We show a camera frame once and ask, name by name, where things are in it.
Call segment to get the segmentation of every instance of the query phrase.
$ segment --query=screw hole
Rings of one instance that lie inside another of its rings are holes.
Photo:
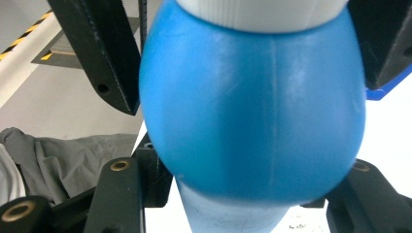
[[[114,164],[110,166],[110,169],[112,169],[115,172],[122,171],[126,169],[129,166],[129,163],[127,161],[121,160],[117,161]]]
[[[153,145],[152,143],[146,143],[145,145],[143,145],[143,147],[144,147],[145,149],[153,149],[153,148],[154,148],[154,145]]]
[[[354,169],[358,170],[358,171],[361,171],[361,172],[369,172],[369,170],[370,170],[370,168],[366,164],[361,163],[359,161],[355,162]]]
[[[1,219],[5,222],[16,221],[25,216],[29,215],[33,210],[36,204],[33,201],[23,201],[13,205],[9,210],[7,210],[2,216]]]
[[[403,55],[408,57],[408,58],[411,58],[412,57],[412,47],[409,47],[406,50],[404,50]]]
[[[105,85],[105,84],[100,84],[97,86],[97,90],[101,93],[101,94],[108,94],[110,91],[110,88]]]

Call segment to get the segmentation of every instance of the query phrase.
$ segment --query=yellow and black hazard tape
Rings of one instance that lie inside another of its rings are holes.
[[[39,26],[42,21],[44,21],[50,14],[52,13],[52,10],[49,10],[47,13],[45,13],[39,20],[37,20],[36,23],[34,23],[31,27],[29,27],[20,37],[18,37],[17,40],[15,40],[6,50],[4,50],[0,54],[0,61],[3,60],[18,44],[20,44],[24,38],[26,38],[34,29],[36,29],[37,26]]]

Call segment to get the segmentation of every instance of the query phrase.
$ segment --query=white cap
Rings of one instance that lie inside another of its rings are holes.
[[[337,17],[348,0],[177,0],[190,14],[219,26],[276,33],[309,29]]]

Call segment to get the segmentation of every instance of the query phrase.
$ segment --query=blue balloon-shaped object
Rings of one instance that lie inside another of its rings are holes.
[[[145,45],[149,135],[179,183],[214,200],[285,207],[342,181],[364,128],[347,10],[310,30],[231,30],[165,0]]]

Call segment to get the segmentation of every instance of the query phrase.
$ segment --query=gray cloth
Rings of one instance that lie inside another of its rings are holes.
[[[27,195],[41,195],[59,204],[97,185],[101,168],[117,157],[130,156],[137,135],[98,135],[75,140],[35,138],[16,128],[0,133],[19,166]]]

